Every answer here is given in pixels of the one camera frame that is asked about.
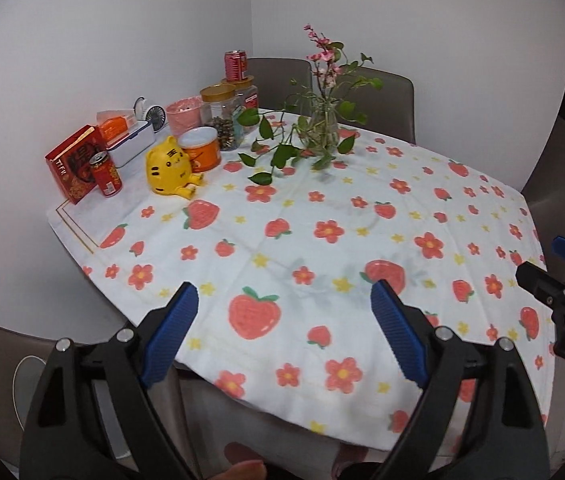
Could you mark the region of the person's left hand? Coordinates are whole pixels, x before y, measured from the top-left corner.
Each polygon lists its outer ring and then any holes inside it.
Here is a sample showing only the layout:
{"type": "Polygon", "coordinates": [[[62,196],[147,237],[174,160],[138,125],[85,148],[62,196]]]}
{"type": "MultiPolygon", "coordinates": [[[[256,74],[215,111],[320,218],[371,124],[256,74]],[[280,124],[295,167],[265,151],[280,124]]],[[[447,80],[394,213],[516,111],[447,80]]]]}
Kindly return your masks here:
{"type": "Polygon", "coordinates": [[[224,448],[230,467],[210,480],[265,480],[267,476],[263,458],[251,448],[238,442],[230,442],[224,448]]]}

